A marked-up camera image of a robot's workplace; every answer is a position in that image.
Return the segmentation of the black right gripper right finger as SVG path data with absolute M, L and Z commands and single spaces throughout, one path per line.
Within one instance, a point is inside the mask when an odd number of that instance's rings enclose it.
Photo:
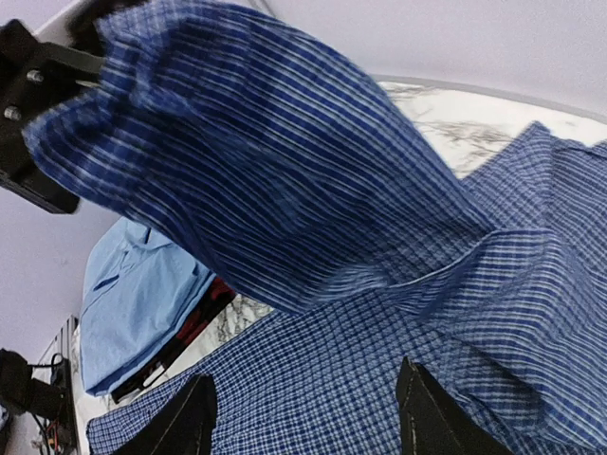
M 401 364 L 395 395 L 404 454 L 511 454 L 476 425 L 423 366 L 407 358 Z

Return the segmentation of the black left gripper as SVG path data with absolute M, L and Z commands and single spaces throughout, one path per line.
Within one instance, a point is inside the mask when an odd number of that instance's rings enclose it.
M 17 19 L 1 26 L 1 187 L 54 214 L 72 214 L 80 198 L 34 164 L 27 124 L 99 80 L 103 58 L 41 42 Z

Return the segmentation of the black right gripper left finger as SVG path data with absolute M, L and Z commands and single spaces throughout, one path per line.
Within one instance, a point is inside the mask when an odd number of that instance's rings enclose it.
M 217 393 L 210 375 L 195 375 L 115 455 L 201 455 L 212 452 Z

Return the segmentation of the blue checkered long sleeve shirt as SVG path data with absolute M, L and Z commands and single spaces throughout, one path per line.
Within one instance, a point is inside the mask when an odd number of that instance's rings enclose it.
M 97 87 L 25 143 L 67 190 L 153 228 L 268 316 L 92 421 L 108 454 L 191 376 L 215 454 L 397 454 L 401 363 L 514 454 L 606 450 L 606 146 L 531 124 L 456 177 L 369 76 L 215 1 L 97 24 Z

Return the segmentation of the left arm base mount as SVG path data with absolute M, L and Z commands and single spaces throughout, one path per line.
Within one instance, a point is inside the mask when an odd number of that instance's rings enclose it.
M 62 355 L 34 365 L 3 349 L 1 406 L 34 418 L 48 454 L 69 454 L 78 447 L 70 362 Z

